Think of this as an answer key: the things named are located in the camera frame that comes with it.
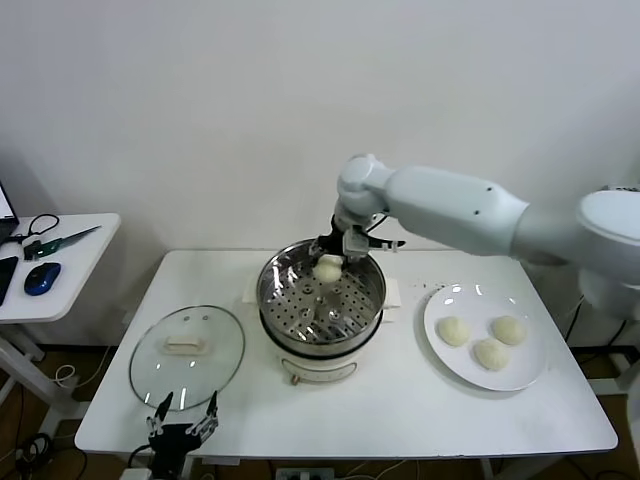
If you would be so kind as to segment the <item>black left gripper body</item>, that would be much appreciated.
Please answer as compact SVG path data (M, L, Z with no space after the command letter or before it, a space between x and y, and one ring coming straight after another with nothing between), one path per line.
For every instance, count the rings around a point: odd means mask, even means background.
M188 453L200 447L200 436L190 424L170 424L161 434L149 438L153 451L150 469L153 475L180 475Z

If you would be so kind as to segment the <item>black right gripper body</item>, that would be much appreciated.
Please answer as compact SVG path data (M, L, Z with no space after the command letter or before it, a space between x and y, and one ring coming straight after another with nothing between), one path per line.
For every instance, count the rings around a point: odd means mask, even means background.
M326 245L330 250L326 255L343 255L343 235L344 231L341 230L336 224L335 216L331 217L331 231L326 235L319 235L312 243L319 243Z

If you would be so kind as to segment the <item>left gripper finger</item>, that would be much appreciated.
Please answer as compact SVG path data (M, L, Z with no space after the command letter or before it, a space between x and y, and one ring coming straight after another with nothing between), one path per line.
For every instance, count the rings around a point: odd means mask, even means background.
M163 422L170 410L172 400L173 393L170 392L159 404L154 415L146 419L146 425L150 436L156 436L162 433Z
M214 392L207 406L204 418L190 426L186 430L186 434L197 438L200 443L205 443L213 435L218 425L218 393Z

